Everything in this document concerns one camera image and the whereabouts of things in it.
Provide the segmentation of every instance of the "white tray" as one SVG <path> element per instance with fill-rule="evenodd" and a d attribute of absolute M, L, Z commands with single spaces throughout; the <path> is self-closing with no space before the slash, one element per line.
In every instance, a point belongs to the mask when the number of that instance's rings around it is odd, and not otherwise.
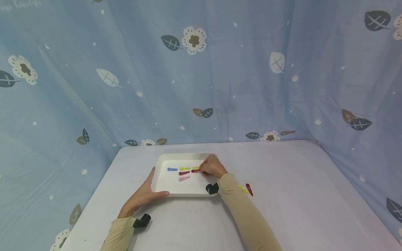
<path fill-rule="evenodd" d="M 162 154 L 155 165 L 155 174 L 152 179 L 152 190 L 169 191 L 169 197 L 215 197 L 209 195 L 205 187 L 217 182 L 214 176 L 203 176 L 201 173 L 192 173 L 193 167 L 198 167 L 211 153 L 176 153 Z M 168 167 L 177 168 L 177 171 L 168 171 Z M 190 173 L 180 176 L 180 167 L 190 167 Z M 190 176 L 189 179 L 179 181 L 179 177 Z"/>

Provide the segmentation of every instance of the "yellow hair clip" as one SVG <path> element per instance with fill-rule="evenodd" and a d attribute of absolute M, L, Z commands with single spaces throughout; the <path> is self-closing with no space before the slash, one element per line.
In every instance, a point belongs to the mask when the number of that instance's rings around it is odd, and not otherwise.
<path fill-rule="evenodd" d="M 243 192 L 245 192 L 246 194 L 249 194 L 249 192 L 244 187 L 242 187 L 242 185 L 239 184 L 239 187 L 243 190 Z"/>

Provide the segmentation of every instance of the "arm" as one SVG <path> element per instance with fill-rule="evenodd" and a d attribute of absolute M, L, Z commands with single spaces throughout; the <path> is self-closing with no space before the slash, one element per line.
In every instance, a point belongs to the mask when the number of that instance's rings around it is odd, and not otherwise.
<path fill-rule="evenodd" d="M 105 242 L 100 251 L 126 251 L 134 233 L 134 217 L 117 218 L 112 221 Z"/>
<path fill-rule="evenodd" d="M 168 191 L 152 191 L 151 182 L 154 173 L 155 167 L 152 169 L 146 181 L 144 181 L 139 189 L 123 205 L 117 219 L 112 222 L 109 234 L 100 251 L 127 251 L 134 233 L 133 224 L 135 218 L 133 217 L 133 213 L 140 208 L 140 206 L 148 204 L 154 199 L 169 195 Z"/>
<path fill-rule="evenodd" d="M 248 251 L 282 251 L 265 218 L 215 155 L 208 156 L 200 170 L 204 175 L 213 174 L 219 179 L 219 193 L 232 213 Z"/>

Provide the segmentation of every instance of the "person's right hand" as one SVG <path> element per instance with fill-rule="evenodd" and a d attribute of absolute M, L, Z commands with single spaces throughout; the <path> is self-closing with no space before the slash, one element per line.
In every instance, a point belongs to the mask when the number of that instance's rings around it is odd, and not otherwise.
<path fill-rule="evenodd" d="M 213 174 L 220 179 L 224 174 L 228 173 L 218 158 L 211 154 L 199 166 L 202 174 Z"/>

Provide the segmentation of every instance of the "person's left hand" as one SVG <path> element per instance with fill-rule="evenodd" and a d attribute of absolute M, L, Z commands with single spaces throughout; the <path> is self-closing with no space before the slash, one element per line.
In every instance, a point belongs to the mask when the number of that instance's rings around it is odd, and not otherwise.
<path fill-rule="evenodd" d="M 130 199 L 121 208 L 117 218 L 127 218 L 140 207 L 157 198 L 163 198 L 169 195 L 168 191 L 153 192 L 151 189 L 152 178 L 154 177 L 155 167 L 152 168 L 151 173 L 139 189 L 131 195 Z"/>

